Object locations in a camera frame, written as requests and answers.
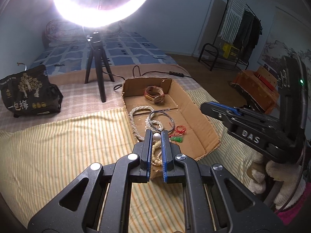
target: tree painting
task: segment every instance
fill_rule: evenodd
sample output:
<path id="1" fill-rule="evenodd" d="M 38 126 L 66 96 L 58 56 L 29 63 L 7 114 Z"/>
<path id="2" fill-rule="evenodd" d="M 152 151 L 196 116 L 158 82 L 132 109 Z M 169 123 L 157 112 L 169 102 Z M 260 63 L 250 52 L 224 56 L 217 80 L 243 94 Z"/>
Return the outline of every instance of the tree painting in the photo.
<path id="1" fill-rule="evenodd" d="M 35 90 L 35 97 L 39 97 L 39 89 L 42 87 L 42 83 L 38 81 L 37 78 L 29 76 L 27 73 L 24 73 L 21 82 L 18 85 L 18 89 L 24 93 L 25 97 L 28 97 L 27 91 Z"/>

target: bed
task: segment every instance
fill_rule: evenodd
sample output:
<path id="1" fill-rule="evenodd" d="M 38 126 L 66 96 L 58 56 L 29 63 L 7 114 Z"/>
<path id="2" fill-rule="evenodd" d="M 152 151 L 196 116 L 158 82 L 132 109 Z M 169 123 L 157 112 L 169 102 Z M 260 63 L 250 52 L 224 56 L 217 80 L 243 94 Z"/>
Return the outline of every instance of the bed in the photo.
<path id="1" fill-rule="evenodd" d="M 141 72 L 175 71 L 187 74 L 174 64 L 142 64 Z M 112 72 L 131 78 L 134 65 L 112 66 Z M 93 162 L 113 163 L 132 151 L 135 139 L 127 119 L 120 91 L 105 77 L 108 101 L 100 101 L 96 73 L 83 84 L 85 71 L 51 76 L 64 95 L 62 112 L 44 117 L 13 118 L 0 104 L 0 192 L 20 222 L 30 218 Z M 200 106 L 215 101 L 191 78 L 152 73 L 146 77 L 175 79 Z M 230 137 L 218 120 L 209 118 L 220 146 L 199 163 L 223 164 L 243 184 L 252 150 Z M 135 184 L 132 190 L 129 232 L 172 233 L 184 231 L 183 199 L 179 185 L 165 185 L 161 178 Z"/>
<path id="2" fill-rule="evenodd" d="M 130 64 L 177 64 L 154 44 L 137 32 L 120 32 L 103 40 L 110 66 Z M 86 69 L 90 53 L 86 40 L 47 48 L 30 66 L 44 64 L 48 75 L 64 74 Z"/>

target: pink fabric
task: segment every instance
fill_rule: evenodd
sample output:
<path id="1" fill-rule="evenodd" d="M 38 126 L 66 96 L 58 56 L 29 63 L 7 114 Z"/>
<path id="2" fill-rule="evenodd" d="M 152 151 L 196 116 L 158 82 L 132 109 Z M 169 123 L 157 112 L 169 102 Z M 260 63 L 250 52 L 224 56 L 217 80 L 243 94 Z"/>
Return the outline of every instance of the pink fabric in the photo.
<path id="1" fill-rule="evenodd" d="M 293 218 L 298 214 L 305 200 L 308 198 L 310 194 L 311 194 L 311 183 L 306 183 L 306 189 L 304 190 L 304 193 L 299 198 L 298 202 L 294 205 L 294 207 L 277 214 L 285 225 L 288 225 L 293 220 Z"/>

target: red cord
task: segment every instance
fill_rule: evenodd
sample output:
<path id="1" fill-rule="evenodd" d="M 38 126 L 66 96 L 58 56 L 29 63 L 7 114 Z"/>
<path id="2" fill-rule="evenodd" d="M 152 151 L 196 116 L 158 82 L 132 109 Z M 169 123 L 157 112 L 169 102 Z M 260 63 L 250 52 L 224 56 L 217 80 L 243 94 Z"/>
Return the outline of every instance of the red cord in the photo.
<path id="1" fill-rule="evenodd" d="M 169 137 L 180 137 L 180 136 L 184 135 L 186 132 L 186 127 L 179 125 L 174 129 L 174 131 L 175 131 L 175 133 L 172 135 L 169 135 Z"/>

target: tripod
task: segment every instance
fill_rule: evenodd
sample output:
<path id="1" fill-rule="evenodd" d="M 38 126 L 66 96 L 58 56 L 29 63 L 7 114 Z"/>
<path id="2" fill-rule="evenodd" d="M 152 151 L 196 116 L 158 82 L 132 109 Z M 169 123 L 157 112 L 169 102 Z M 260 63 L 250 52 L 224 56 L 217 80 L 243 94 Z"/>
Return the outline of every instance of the tripod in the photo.
<path id="1" fill-rule="evenodd" d="M 111 75 L 111 69 L 108 63 L 106 52 L 104 50 L 103 43 L 100 39 L 99 32 L 94 32 L 92 36 L 87 37 L 87 41 L 90 43 L 91 51 L 86 66 L 86 75 L 85 75 L 85 84 L 89 83 L 89 76 L 91 71 L 91 65 L 93 58 L 95 59 L 95 69 L 98 81 L 98 88 L 100 93 L 100 98 L 103 103 L 106 102 L 105 86 L 104 86 L 104 77 L 103 77 L 103 64 L 109 73 L 110 81 L 114 82 L 114 77 Z"/>

